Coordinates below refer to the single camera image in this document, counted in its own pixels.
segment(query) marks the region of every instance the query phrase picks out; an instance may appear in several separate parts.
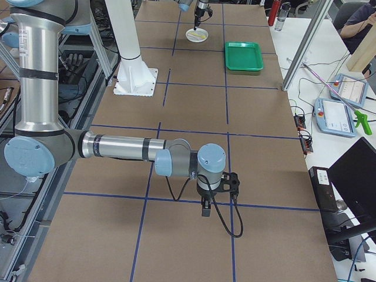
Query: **computer monitor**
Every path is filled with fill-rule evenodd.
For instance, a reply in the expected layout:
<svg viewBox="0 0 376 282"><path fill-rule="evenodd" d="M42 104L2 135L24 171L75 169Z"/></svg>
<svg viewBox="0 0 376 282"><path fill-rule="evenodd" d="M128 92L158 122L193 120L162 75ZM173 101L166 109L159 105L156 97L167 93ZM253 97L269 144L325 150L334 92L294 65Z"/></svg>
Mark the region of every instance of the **computer monitor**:
<svg viewBox="0 0 376 282"><path fill-rule="evenodd" d="M376 243L376 149L360 138L329 168L328 176L360 222L328 236L328 242L368 233Z"/></svg>

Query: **person's hand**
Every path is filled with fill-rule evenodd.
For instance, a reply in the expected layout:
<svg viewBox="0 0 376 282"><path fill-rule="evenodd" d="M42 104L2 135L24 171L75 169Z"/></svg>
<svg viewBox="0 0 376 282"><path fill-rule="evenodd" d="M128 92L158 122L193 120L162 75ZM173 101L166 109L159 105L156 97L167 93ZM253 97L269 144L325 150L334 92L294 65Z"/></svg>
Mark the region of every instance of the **person's hand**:
<svg viewBox="0 0 376 282"><path fill-rule="evenodd" d="M373 13L368 17L368 19L365 21L367 25L374 25L376 23L376 13Z"/></svg>

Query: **green tray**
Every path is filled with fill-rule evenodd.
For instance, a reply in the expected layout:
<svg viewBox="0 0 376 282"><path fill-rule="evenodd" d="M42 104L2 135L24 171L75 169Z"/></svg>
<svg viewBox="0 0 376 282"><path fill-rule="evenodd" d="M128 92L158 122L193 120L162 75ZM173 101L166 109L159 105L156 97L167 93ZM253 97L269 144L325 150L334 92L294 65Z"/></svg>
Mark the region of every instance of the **green tray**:
<svg viewBox="0 0 376 282"><path fill-rule="evenodd" d="M255 42L226 42L224 54L231 71L257 72L264 68L260 45Z"/></svg>

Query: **white table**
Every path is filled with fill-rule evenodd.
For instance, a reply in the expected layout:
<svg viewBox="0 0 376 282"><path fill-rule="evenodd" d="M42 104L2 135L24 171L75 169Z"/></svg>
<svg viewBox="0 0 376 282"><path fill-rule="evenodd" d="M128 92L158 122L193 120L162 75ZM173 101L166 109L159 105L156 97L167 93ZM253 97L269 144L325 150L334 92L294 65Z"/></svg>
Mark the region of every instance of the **white table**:
<svg viewBox="0 0 376 282"><path fill-rule="evenodd" d="M294 58L296 50L306 32L309 23L310 19L287 18L282 31L277 32L274 30L274 27L270 28L283 76L286 75L286 69L290 66L287 58ZM306 54L305 62L307 64L331 63L341 59L347 54L347 48L343 44L337 31L333 27L332 23L328 19L326 19L322 23L318 34L316 34L316 37L314 38L309 51ZM364 78L361 73L349 72L345 63L342 65L342 67L340 67L342 62L343 60L340 64L336 62L330 65L315 65L311 68L314 69L320 76L326 78L327 81L332 81L334 75L337 73L338 68L340 68L338 73L348 74L358 79ZM298 98L299 80L301 78L307 78L309 80L318 82L318 80L308 70L301 68L298 70L293 83L288 89L288 97L295 100L297 102L297 105L304 109L305 113L311 113L312 107ZM330 98L328 89L323 89L322 84L315 85L306 80L301 80L300 92L300 97L305 101L311 103L312 105L314 104L316 98L319 96L322 98ZM368 88L367 96L376 98L371 88ZM364 109L376 112L376 101L367 99L364 105ZM361 112L368 115L368 120L376 119L375 115L362 110ZM321 133L317 127L315 120L313 119L311 122L311 118L311 115L306 116L305 123L307 125L307 130L313 136L314 153L308 154L306 158L307 169L311 168L312 166L330 167L359 139L360 136L364 136L374 147L376 147L375 122L370 123L371 129L374 133L373 135L365 135L362 127L359 126L357 128L357 137L346 138ZM347 211L347 213L349 217L354 217L354 215L350 211ZM372 251L376 250L376 245L373 243L373 241L367 240L367 243L370 245ZM367 277L376 280L376 256L373 256L372 254L366 254L366 259L366 263L357 263L358 268L365 268L366 270L363 272L353 271L351 276L352 281L360 281L361 277ZM337 272L337 277L347 279L351 261L345 260L342 262L337 262L333 259L333 262L335 270Z"/></svg>

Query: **clear bottle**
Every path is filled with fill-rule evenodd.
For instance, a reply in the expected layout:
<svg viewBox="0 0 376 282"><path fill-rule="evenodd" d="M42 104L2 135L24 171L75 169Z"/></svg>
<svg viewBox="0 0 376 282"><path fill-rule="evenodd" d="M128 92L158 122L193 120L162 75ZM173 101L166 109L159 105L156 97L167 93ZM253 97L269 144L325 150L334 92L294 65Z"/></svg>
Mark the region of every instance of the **clear bottle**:
<svg viewBox="0 0 376 282"><path fill-rule="evenodd" d="M284 21L287 18L288 12L290 11L291 3L285 2L281 5L280 13L278 14L276 27L274 28L277 31L281 31L284 25Z"/></svg>

